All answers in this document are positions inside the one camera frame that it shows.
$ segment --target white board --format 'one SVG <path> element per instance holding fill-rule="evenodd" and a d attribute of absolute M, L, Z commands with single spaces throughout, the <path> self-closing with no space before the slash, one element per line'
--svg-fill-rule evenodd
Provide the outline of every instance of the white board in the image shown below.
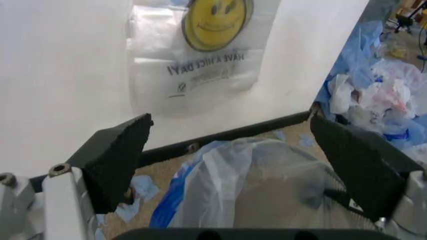
<path fill-rule="evenodd" d="M 282 0 L 258 83 L 198 115 L 154 115 L 145 149 L 307 111 L 367 2 Z M 124 51 L 129 7 L 0 0 L 0 172 L 45 174 L 95 131 L 138 115 Z"/>

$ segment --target blue plastic bag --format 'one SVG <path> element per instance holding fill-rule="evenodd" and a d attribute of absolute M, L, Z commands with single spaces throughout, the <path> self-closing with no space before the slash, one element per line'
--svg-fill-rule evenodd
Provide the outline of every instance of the blue plastic bag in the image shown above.
<path fill-rule="evenodd" d="M 345 43 L 330 74 L 348 74 L 356 88 L 367 88 L 374 81 L 371 66 L 377 61 L 373 58 L 372 46 L 379 47 L 379 37 L 383 32 L 380 21 L 359 23 Z"/>

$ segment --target metal stand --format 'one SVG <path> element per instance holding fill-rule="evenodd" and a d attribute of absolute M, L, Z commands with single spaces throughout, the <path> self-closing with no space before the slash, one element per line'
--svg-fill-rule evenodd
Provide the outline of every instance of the metal stand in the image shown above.
<path fill-rule="evenodd" d="M 408 20 L 412 19 L 412 17 L 415 14 L 417 14 L 419 10 L 425 9 L 425 8 L 427 8 L 427 2 L 426 1 L 424 1 L 419 7 L 417 7 L 408 17 L 406 17 L 406 19 L 408 19 Z M 394 30 L 394 32 L 396 34 L 399 33 L 400 28 L 404 27 L 404 26 L 406 26 L 406 24 L 402 24 L 402 21 L 398 20 L 398 26 L 396 27 L 396 29 Z"/>

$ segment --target tan floor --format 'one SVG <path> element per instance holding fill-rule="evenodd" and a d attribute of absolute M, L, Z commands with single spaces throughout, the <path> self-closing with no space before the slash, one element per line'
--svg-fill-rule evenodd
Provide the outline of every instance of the tan floor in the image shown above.
<path fill-rule="evenodd" d="M 313 141 L 316 142 L 310 131 L 310 122 L 305 121 L 301 124 L 288 126 L 279 130 L 283 131 L 287 143 L 299 147 L 321 160 L 327 160 L 322 149 L 317 144 L 311 147 L 303 147 L 299 144 L 300 134 L 309 134 L 312 136 Z M 258 137 L 277 139 L 273 131 L 260 134 L 258 135 Z M 185 155 L 137 169 L 135 175 L 150 176 L 153 179 L 154 183 L 157 185 L 157 187 L 160 189 L 160 193 L 158 193 L 149 202 L 141 203 L 139 213 L 127 224 L 123 220 L 121 220 L 115 213 L 109 213 L 105 218 L 106 227 L 103 229 L 106 238 L 112 239 L 115 236 L 120 235 L 121 233 L 127 232 L 129 230 L 147 227 L 149 225 L 150 218 L 154 209 L 157 207 L 159 201 L 162 199 L 163 195 L 168 190 L 169 183 L 172 177 L 181 167 L 182 163 L 191 159 L 192 155 Z"/>

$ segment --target smiley face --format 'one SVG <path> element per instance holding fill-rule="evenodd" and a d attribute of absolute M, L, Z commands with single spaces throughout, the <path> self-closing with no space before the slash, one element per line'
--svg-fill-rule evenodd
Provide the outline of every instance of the smiley face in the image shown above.
<path fill-rule="evenodd" d="M 201 52 L 224 48 L 252 15 L 252 0 L 193 0 L 182 20 L 188 44 Z"/>

